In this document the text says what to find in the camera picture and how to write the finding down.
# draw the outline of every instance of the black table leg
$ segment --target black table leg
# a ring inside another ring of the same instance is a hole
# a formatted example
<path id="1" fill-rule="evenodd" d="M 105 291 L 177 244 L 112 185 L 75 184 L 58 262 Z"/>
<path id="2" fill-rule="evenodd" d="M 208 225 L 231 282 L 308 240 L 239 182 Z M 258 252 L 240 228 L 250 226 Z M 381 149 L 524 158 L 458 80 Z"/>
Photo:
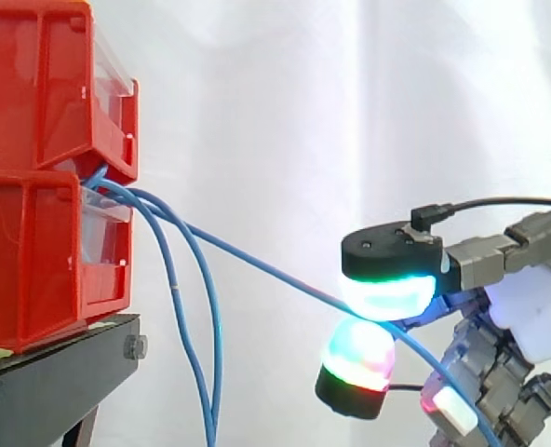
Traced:
<path id="1" fill-rule="evenodd" d="M 62 439 L 62 447 L 89 447 L 97 414 L 98 407 L 94 408 L 80 423 L 71 428 Z"/>

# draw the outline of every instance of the blue ethernet cable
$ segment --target blue ethernet cable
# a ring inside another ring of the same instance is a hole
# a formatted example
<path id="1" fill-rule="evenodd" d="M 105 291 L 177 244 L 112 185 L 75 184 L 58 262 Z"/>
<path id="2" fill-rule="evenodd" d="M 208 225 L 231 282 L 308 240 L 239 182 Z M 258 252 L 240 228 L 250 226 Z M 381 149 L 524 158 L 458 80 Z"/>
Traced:
<path id="1" fill-rule="evenodd" d="M 173 224 L 169 216 L 166 215 L 166 213 L 164 213 L 158 207 L 154 205 L 148 205 L 148 208 L 153 214 L 155 214 L 160 219 L 163 219 Z M 305 284 L 299 279 L 291 275 L 288 275 L 287 273 L 277 269 L 276 267 L 269 265 L 268 263 L 265 263 L 264 261 L 258 258 L 255 258 L 254 256 L 211 235 L 210 233 L 207 233 L 201 230 L 200 228 L 197 228 L 190 224 L 188 224 L 188 226 L 189 226 L 189 229 L 191 230 L 191 233 L 193 233 L 195 236 L 205 240 L 209 244 L 214 245 L 215 247 L 223 251 L 230 253 L 231 255 L 238 258 L 239 260 L 244 261 L 245 263 L 250 264 L 262 270 L 264 273 L 267 273 L 268 275 L 275 277 L 285 282 L 286 284 L 289 284 L 291 287 L 316 298 L 317 300 L 321 301 L 322 303 L 325 303 L 326 305 L 335 307 L 336 309 L 339 309 L 354 317 L 362 318 L 359 315 L 355 314 L 344 302 L 338 300 L 337 298 L 331 295 L 328 295 L 323 291 L 319 291 L 318 289 L 315 289 L 309 286 L 308 284 Z M 487 420 L 486 416 L 478 409 L 476 404 L 468 397 L 468 395 L 464 391 L 464 388 L 455 379 L 455 377 L 453 377 L 453 375 L 449 372 L 449 370 L 445 368 L 445 366 L 443 366 L 424 346 L 422 346 L 420 343 L 418 343 L 418 341 L 416 341 L 410 335 L 408 335 L 400 328 L 398 328 L 398 326 L 396 326 L 395 324 L 386 322 L 386 321 L 384 322 L 372 321 L 372 322 L 380 325 L 383 329 L 390 332 L 394 337 L 399 338 L 402 342 L 404 342 L 404 344 L 406 344 L 416 354 L 418 354 L 421 358 L 423 358 L 424 361 L 426 361 L 435 371 L 437 371 L 439 375 L 441 375 L 441 377 L 443 377 L 455 389 L 455 391 L 460 395 L 460 397 L 477 415 L 478 427 L 480 429 L 480 432 L 487 439 L 487 442 L 489 443 L 489 445 L 491 447 L 502 447 L 501 442 L 492 431 L 491 425 L 489 424 L 489 421 Z"/>
<path id="2" fill-rule="evenodd" d="M 205 377 L 203 375 L 203 370 L 199 363 L 199 359 L 195 353 L 193 343 L 191 342 L 191 337 L 187 330 L 186 319 L 184 316 L 184 309 L 182 308 L 182 301 L 179 292 L 178 281 L 176 278 L 176 271 L 174 268 L 174 263 L 172 261 L 172 255 L 170 253 L 170 248 L 168 246 L 168 241 L 166 236 L 162 231 L 157 219 L 151 213 L 151 211 L 127 188 L 121 186 L 118 183 L 102 179 L 98 183 L 98 187 L 105 188 L 111 193 L 116 194 L 120 197 L 120 201 L 129 205 L 132 208 L 138 210 L 147 223 L 152 227 L 154 231 L 155 238 L 157 239 L 158 245 L 160 246 L 160 251 L 162 252 L 162 257 L 164 258 L 164 263 L 166 265 L 166 271 L 168 274 L 168 282 L 170 286 L 170 293 L 172 295 L 172 303 L 174 306 L 174 313 L 176 315 L 176 320 L 178 323 L 178 329 L 182 340 L 182 345 L 186 353 L 193 374 L 195 376 L 195 381 L 197 384 L 197 391 L 199 394 L 199 399 L 201 400 L 201 408 L 203 410 L 203 422 L 205 427 L 206 443 L 208 447 L 215 447 L 216 443 L 216 429 L 213 422 L 213 416 L 211 413 L 211 406 L 209 404 L 208 390 L 205 382 Z"/>
<path id="3" fill-rule="evenodd" d="M 103 165 L 101 165 L 99 168 L 96 169 L 96 171 L 93 173 L 91 177 L 83 181 L 83 186 L 88 189 L 96 190 L 100 182 L 104 179 L 104 177 L 106 177 L 107 173 L 108 173 L 108 165 L 104 163 Z"/>
<path id="4" fill-rule="evenodd" d="M 222 323 L 220 318 L 220 308 L 218 293 L 216 292 L 213 278 L 209 270 L 208 262 L 205 259 L 203 251 L 199 247 L 197 239 L 191 233 L 191 230 L 187 224 L 180 219 L 172 210 L 172 208 L 153 194 L 150 194 L 146 191 L 142 191 L 137 188 L 129 188 L 129 191 L 133 193 L 138 198 L 141 198 L 161 210 L 167 217 L 169 217 L 170 222 L 175 224 L 178 229 L 181 231 L 186 242 L 189 244 L 193 255 L 196 258 L 199 270 L 201 270 L 201 275 L 203 281 L 205 282 L 206 291 L 209 299 L 209 308 L 211 310 L 211 322 L 213 325 L 213 392 L 211 396 L 211 413 L 213 415 L 213 422 L 217 429 L 218 418 L 220 416 L 220 402 L 222 399 L 222 376 L 223 376 L 223 347 L 222 347 Z"/>

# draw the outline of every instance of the black cable connector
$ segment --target black cable connector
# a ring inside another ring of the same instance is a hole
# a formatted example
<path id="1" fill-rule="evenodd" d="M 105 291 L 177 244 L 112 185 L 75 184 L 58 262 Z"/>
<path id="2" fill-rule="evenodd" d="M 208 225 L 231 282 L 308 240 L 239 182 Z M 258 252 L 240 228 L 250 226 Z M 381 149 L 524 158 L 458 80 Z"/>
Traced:
<path id="1" fill-rule="evenodd" d="M 429 233 L 433 224 L 438 224 L 455 214 L 451 203 L 445 205 L 427 205 L 411 211 L 411 226 L 416 231 Z"/>

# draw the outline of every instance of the white robot part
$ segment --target white robot part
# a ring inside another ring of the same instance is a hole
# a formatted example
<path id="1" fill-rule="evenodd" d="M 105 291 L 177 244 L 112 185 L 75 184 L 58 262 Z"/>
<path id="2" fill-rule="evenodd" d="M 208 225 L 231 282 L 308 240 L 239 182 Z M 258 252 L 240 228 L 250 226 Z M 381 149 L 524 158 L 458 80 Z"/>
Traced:
<path id="1" fill-rule="evenodd" d="M 551 266 L 524 268 L 488 286 L 490 316 L 495 325 L 513 333 L 530 363 L 551 359 Z"/>

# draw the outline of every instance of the red storage bin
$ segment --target red storage bin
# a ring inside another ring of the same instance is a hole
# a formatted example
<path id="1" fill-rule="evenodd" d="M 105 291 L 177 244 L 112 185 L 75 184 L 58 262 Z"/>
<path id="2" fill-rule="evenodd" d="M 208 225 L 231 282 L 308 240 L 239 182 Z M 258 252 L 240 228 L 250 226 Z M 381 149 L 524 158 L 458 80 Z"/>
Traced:
<path id="1" fill-rule="evenodd" d="M 0 169 L 137 178 L 138 86 L 80 1 L 0 0 Z"/>
<path id="2" fill-rule="evenodd" d="M 128 307 L 131 209 L 69 172 L 0 172 L 0 347 L 22 352 Z"/>

